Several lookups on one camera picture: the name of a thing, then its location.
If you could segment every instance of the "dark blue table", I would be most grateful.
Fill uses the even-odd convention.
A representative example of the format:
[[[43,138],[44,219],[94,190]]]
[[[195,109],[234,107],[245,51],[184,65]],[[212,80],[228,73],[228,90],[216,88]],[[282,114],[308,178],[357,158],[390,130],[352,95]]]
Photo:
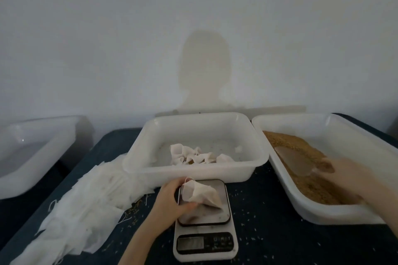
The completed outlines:
[[[117,130],[105,135],[7,243],[0,252],[0,263],[11,262],[35,238],[50,202],[60,199],[94,165],[128,152],[140,130]],[[387,136],[384,140],[393,139]],[[385,225],[320,226],[302,220],[269,162],[258,167],[248,181],[229,183],[227,188],[239,251],[232,261],[217,263],[398,264],[398,241]],[[158,189],[134,204],[127,216],[131,219],[118,224],[95,254],[67,255],[62,265],[117,264],[137,227],[148,215],[157,192]],[[158,237],[146,264],[178,263],[172,252],[173,236],[171,227]]]

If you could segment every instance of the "scale platform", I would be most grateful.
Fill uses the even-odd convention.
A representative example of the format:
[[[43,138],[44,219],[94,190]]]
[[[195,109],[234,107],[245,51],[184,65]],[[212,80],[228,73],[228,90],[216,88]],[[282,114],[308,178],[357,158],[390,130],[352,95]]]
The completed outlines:
[[[199,205],[176,220],[173,254],[180,262],[229,260],[238,252],[234,220],[225,183],[219,179],[198,181],[215,188],[222,208]],[[184,204],[181,188],[178,204]]]

